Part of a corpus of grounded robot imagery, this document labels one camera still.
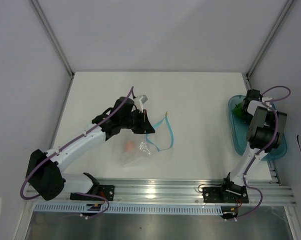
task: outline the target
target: blue plastic tray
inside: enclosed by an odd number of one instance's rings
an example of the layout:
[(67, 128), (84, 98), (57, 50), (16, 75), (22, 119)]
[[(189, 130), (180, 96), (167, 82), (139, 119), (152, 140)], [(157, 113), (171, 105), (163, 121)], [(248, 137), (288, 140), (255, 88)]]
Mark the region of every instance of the blue plastic tray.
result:
[[(235, 116), (233, 114), (233, 109), (237, 104), (240, 104), (244, 100), (244, 98), (245, 96), (243, 95), (236, 95), (228, 101), (228, 119), (231, 129), (232, 141), (236, 152), (241, 156), (244, 154), (247, 146), (246, 133), (249, 129), (249, 125), (246, 124), (241, 118)], [(286, 152), (287, 143), (285, 136), (283, 136), (281, 144), (278, 146), (278, 148), (271, 150), (269, 154), (267, 154), (262, 160), (270, 161), (280, 159), (286, 154)]]

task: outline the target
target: metal floor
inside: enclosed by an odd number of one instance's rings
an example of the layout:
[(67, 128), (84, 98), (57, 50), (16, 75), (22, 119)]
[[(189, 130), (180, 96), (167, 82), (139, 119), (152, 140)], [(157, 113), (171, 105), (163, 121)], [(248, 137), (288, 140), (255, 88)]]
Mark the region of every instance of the metal floor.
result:
[[(251, 208), (242, 207), (240, 214)], [(224, 222), (219, 216), (104, 214), (84, 220), (67, 213), (34, 212), (26, 240), (292, 240), (283, 207), (260, 207)]]

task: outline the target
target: plastic bag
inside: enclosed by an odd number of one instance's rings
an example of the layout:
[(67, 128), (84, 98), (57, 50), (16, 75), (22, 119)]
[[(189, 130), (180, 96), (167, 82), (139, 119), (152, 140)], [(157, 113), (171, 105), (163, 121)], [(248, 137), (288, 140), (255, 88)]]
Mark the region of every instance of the plastic bag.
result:
[(130, 165), (138, 160), (150, 157), (158, 152), (168, 150), (174, 145), (174, 135), (168, 120), (168, 113), (154, 121), (155, 133), (133, 134), (130, 132), (123, 141), (120, 163)]

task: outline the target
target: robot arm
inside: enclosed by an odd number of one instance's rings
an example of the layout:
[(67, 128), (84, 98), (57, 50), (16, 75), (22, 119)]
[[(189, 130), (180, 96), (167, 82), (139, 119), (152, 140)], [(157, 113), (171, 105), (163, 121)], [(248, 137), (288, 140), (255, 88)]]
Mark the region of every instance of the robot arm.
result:
[(249, 123), (247, 146), (237, 166), (223, 179), (219, 187), (203, 187), (205, 203), (248, 203), (247, 182), (257, 164), (282, 142), (287, 114), (270, 110), (260, 91), (247, 91), (241, 104), (241, 118)]
[(99, 183), (93, 176), (89, 173), (67, 174), (64, 173), (66, 168), (92, 146), (107, 141), (118, 134), (121, 129), (131, 129), (135, 134), (155, 133), (148, 120), (147, 111), (143, 109), (147, 97), (141, 95), (135, 97), (134, 100), (129, 98), (125, 100), (125, 97), (120, 97), (114, 107), (108, 108), (95, 117), (81, 134), (62, 147), (58, 146), (46, 152), (38, 149), (31, 154), (26, 177), (46, 160), (28, 180), (39, 195), (47, 201), (54, 199), (62, 192), (72, 193), (71, 199), (72, 196), (76, 198), (74, 193), (97, 195)]

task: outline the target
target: black bracket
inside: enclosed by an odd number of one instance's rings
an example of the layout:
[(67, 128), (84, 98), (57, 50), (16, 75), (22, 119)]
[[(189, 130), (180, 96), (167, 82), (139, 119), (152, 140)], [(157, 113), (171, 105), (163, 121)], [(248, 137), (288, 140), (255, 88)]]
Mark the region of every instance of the black bracket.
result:
[[(96, 180), (96, 178), (94, 178), (89, 173), (84, 172), (84, 175), (86, 175), (93, 183), (93, 186), (87, 192), (87, 194), (103, 197), (107, 199), (109, 202), (113, 201), (115, 195), (114, 185), (100, 185), (100, 183)], [(69, 199), (74, 201), (90, 201), (90, 202), (99, 200), (97, 197), (83, 196), (77, 193), (71, 193)]]
[[(47, 153), (37, 149), (29, 158), (26, 177), (31, 171), (47, 158)], [(64, 188), (65, 179), (62, 177), (58, 162), (48, 160), (28, 180), (29, 184), (46, 201), (52, 200), (61, 193)]]
[(239, 196), (231, 192), (227, 195), (221, 194), (220, 186), (208, 186), (202, 188), (202, 196), (204, 203), (209, 204), (238, 204), (238, 199), (240, 199), (243, 204), (249, 203), (246, 188), (243, 195)]
[[(278, 117), (278, 129), (276, 137), (272, 144), (265, 149), (268, 153), (272, 149), (278, 148), (284, 137), (284, 128), (286, 124), (287, 114), (281, 111), (276, 112)], [(275, 115), (268, 111), (266, 107), (258, 106), (255, 110), (254, 116), (250, 122), (246, 140), (249, 142), (251, 149), (262, 149), (266, 146), (274, 135), (275, 130)]]
[(210, 204), (237, 204), (239, 200), (243, 204), (249, 203), (249, 197), (245, 186), (239, 186), (230, 181), (230, 174), (223, 179), (221, 186), (207, 186), (202, 188), (204, 203)]

